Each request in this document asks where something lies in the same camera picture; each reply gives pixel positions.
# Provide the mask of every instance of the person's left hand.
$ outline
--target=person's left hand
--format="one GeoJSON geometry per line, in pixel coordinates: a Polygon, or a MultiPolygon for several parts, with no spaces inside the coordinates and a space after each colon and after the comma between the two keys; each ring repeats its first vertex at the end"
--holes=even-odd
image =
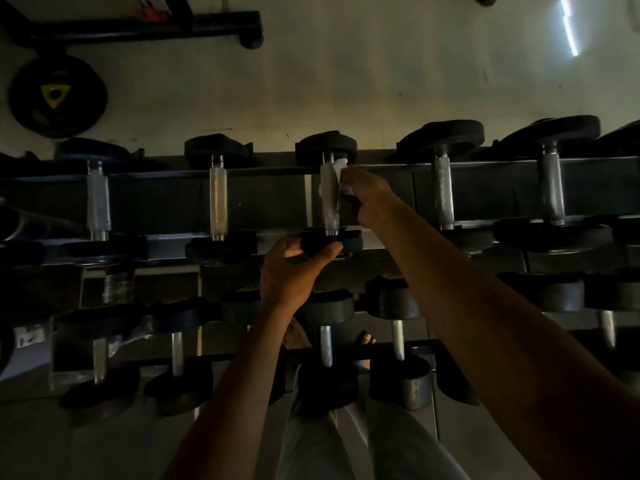
{"type": "Polygon", "coordinates": [[[320,271],[335,259],[342,243],[332,242],[309,261],[289,264],[286,258],[302,254],[300,239],[285,237],[277,241],[264,257],[260,270],[260,296],[263,306],[281,306],[293,316],[311,295],[320,271]]]}

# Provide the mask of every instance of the hand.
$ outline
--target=hand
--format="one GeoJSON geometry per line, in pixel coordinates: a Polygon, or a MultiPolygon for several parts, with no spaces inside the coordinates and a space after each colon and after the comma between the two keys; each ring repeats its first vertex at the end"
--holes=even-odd
{"type": "Polygon", "coordinates": [[[397,200],[386,179],[362,168],[348,166],[342,170],[340,179],[343,184],[351,186],[359,205],[358,222],[366,228],[372,228],[384,203],[397,200]]]}
{"type": "Polygon", "coordinates": [[[286,258],[302,254],[300,239],[285,237],[264,257],[260,270],[260,296],[263,306],[282,306],[289,317],[308,300],[320,271],[335,259],[342,243],[332,242],[309,261],[289,264],[286,258]]]}

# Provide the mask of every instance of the forearm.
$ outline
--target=forearm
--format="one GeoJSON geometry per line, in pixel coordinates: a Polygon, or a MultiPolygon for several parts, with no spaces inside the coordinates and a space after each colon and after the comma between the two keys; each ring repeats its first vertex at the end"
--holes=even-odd
{"type": "Polygon", "coordinates": [[[253,478],[282,338],[291,313],[266,306],[167,469],[164,480],[253,478]]]}
{"type": "Polygon", "coordinates": [[[598,457],[625,455],[621,449],[608,451],[606,438],[637,434],[637,403],[583,347],[523,297],[473,265],[397,197],[381,202],[377,216],[372,229],[395,259],[430,326],[541,475],[598,477],[598,457]],[[576,451],[583,452],[583,476],[570,458],[576,451]],[[559,456],[565,458],[560,467],[571,471],[559,468],[559,456]]]}

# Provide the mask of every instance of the gray pants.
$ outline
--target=gray pants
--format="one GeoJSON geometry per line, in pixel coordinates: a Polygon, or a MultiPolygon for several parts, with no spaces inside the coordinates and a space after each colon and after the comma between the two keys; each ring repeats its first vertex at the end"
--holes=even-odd
{"type": "MultiPolygon", "coordinates": [[[[376,480],[468,480],[444,447],[409,412],[374,401],[368,374],[360,375],[361,396],[347,406],[369,447],[376,480]]],[[[276,480],[355,480],[347,451],[329,414],[300,408],[297,380],[282,442],[276,480]]]]}

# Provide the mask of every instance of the person's right hand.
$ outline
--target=person's right hand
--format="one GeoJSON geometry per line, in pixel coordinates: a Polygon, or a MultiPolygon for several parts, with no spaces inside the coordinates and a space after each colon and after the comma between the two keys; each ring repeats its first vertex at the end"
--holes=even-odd
{"type": "Polygon", "coordinates": [[[369,229],[384,206],[397,198],[386,179],[357,166],[348,166],[342,170],[340,180],[351,186],[359,201],[358,222],[369,229]]]}

